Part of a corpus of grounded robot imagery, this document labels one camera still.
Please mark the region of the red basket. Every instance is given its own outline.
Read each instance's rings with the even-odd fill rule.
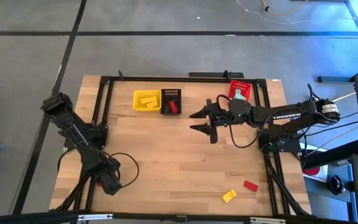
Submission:
[[[241,95],[246,98],[246,101],[248,101],[249,92],[251,91],[251,84],[232,80],[230,83],[229,98],[234,98],[236,90],[241,90]]]

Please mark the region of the red object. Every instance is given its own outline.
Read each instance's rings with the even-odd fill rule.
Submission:
[[[171,110],[173,113],[178,112],[177,106],[175,105],[175,102],[173,100],[169,101],[169,105],[171,106]]]
[[[234,98],[236,90],[241,90],[241,95],[246,98],[246,101],[248,101],[251,84],[232,80],[230,83],[229,98]]]
[[[302,172],[303,172],[304,174],[307,174],[307,175],[310,175],[310,176],[314,176],[314,175],[318,174],[318,172],[320,172],[320,167],[315,167],[315,168],[303,170]]]
[[[256,191],[258,191],[259,186],[246,180],[246,181],[244,181],[244,187],[248,188],[249,190],[251,190],[253,192],[256,192]]]

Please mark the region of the yellow basket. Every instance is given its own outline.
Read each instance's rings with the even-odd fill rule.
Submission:
[[[142,104],[141,99],[147,97],[157,97],[157,106],[154,108],[148,108],[147,104]],[[161,109],[161,90],[136,90],[134,92],[134,104],[132,105],[134,110],[137,111],[160,111]]]

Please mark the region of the wooden table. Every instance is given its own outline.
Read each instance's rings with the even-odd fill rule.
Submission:
[[[100,76],[86,75],[76,102],[75,112],[90,122],[98,92]],[[267,80],[271,106],[285,105],[280,80]],[[182,114],[163,116],[159,112],[137,112],[132,109],[134,90],[179,88]],[[161,213],[194,215],[272,215],[267,175],[257,142],[246,149],[236,148],[229,128],[219,127],[216,144],[207,135],[189,128],[206,119],[190,119],[206,99],[215,101],[227,94],[227,83],[185,82],[114,82],[109,109],[106,152],[125,152],[139,163],[139,178],[114,196],[96,187],[91,210],[111,213]],[[255,105],[253,91],[249,101]],[[248,125],[233,126],[236,143],[247,144],[256,137]],[[292,155],[281,153],[285,183],[304,210],[310,212],[300,163]],[[136,167],[125,156],[116,156],[121,166],[121,183],[132,180]],[[62,160],[50,208],[59,206],[77,184],[81,170],[76,151]],[[243,187],[245,180],[259,185],[255,193]],[[85,207],[87,188],[81,200]],[[237,197],[229,203],[222,196],[235,190]],[[283,212],[280,191],[276,188],[279,212]]]

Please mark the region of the black basket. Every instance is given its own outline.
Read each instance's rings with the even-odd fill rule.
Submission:
[[[164,115],[179,115],[181,113],[181,96],[180,90],[161,90],[162,104],[161,113]],[[174,113],[171,109],[170,102],[173,101],[177,108],[177,113]]]

